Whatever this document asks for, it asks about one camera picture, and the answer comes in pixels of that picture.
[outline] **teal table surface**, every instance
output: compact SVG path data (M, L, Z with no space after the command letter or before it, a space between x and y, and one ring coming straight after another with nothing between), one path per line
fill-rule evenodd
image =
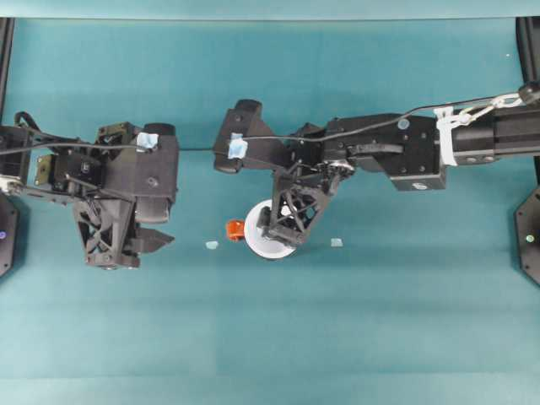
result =
M92 140L103 124L165 121L183 147L207 147L242 97L287 133L520 83L513 19L19 20L3 122L26 110ZM270 197L270 173L224 175L183 151L160 227L176 241L135 271L86 267L69 208L17 200L0 403L537 404L540 288L512 223L533 171L449 169L447 190L426 193L359 172L305 246L267 262L224 224Z

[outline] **black cable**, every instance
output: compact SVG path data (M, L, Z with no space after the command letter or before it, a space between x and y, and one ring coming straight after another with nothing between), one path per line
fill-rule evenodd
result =
M343 138L348 137L350 135L356 135L357 133L362 133L366 131L371 131L374 129L378 129L381 127L387 127L392 124L397 124L401 120L404 120L405 118L410 117L415 112L423 111L423 110L433 110L434 108L442 108L442 107L452 107L456 105L465 105L465 104L475 104L483 101L490 101L494 99L494 97L482 97L479 99L470 99L470 100L463 100L463 101L456 101L453 103L445 103L445 104L434 104L434 105L424 105L422 107L416 107L413 108L410 111L407 111L405 114L402 114L400 116L397 116L396 118L392 118L391 120L384 121L384 122L378 122L376 124L368 125L366 127L361 127L358 129L354 129L353 131L348 132L340 132L340 133L333 133L332 135L326 135L325 137L320 138L302 138L297 136L264 136L264 137L247 137L242 138L242 140L256 140L256 139L277 139L281 141L295 141L295 142L326 142L330 141L332 139L337 138Z
M137 145L93 145L91 143L83 142L45 142L37 143L35 145L24 146L21 148L10 148L0 150L0 156L4 154L21 154L23 152L29 152L34 149L43 148L87 148L87 149L102 149L102 150L118 150L118 149L138 149L149 152L152 149L143 148Z
M26 125L28 125L28 127L36 130L37 132L41 132L40 128L35 123L34 118L32 118L32 116L26 111L19 111L18 113L16 113L14 120L15 120L15 125L17 126L20 126L21 120L24 120L24 122L26 122Z

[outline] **small white block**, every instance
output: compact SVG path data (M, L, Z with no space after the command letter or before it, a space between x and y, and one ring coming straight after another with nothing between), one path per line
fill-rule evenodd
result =
M155 148L158 144L159 135L157 133L139 132L137 135L137 146L145 149ZM137 149L138 152L144 152L144 149Z
M247 152L247 142L242 139L241 133L232 132L229 143L229 159L244 159Z
M206 248L210 249L211 251L215 251L219 246L219 243L216 240L210 240L206 242Z
M341 238L331 238L330 239L330 246L331 247L343 247L343 241Z

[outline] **wire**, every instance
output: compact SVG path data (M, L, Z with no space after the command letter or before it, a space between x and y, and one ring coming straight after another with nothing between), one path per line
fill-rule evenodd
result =
M387 127L389 125L397 124L401 120L404 120L405 118L410 117L415 112L424 111L424 110L433 110L434 108L450 107L450 106L456 106L456 105L477 104L481 102L491 101L493 99L494 97L482 97L479 99L456 101L453 103L423 105L421 107L413 108L412 110L407 111L405 114L401 114L400 116L397 116L396 118L392 118L391 120L388 120L388 121L378 122L376 124L368 125L366 127L354 129L353 131L333 133L332 135L326 135L325 137L320 137L320 138L303 138L303 137L297 137L297 136L291 135L291 136L247 137L247 138L242 138L242 140L251 141L251 140L257 140L257 139L277 139L280 141L295 141L295 142L326 142L332 139L348 137L350 135L356 135L358 133L372 131L374 129L378 129L381 127Z
M149 152L151 149L143 148L137 145L93 145L91 143L83 142L45 142L37 143L35 145L24 146L21 148L10 148L5 150L0 150L0 156L5 154L21 154L23 152L29 152L34 149L43 149L43 148L87 148L87 149L102 149L102 150L118 150L118 149L138 149Z

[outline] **screw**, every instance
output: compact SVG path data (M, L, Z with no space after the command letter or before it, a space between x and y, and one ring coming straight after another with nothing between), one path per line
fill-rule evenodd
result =
M148 179L146 179L146 182L152 188L159 186L159 182L155 177L149 177Z
M405 130L407 128L409 128L411 126L411 123L409 122L409 120L403 118L402 120L399 120L399 122L397 123L397 127L401 130Z

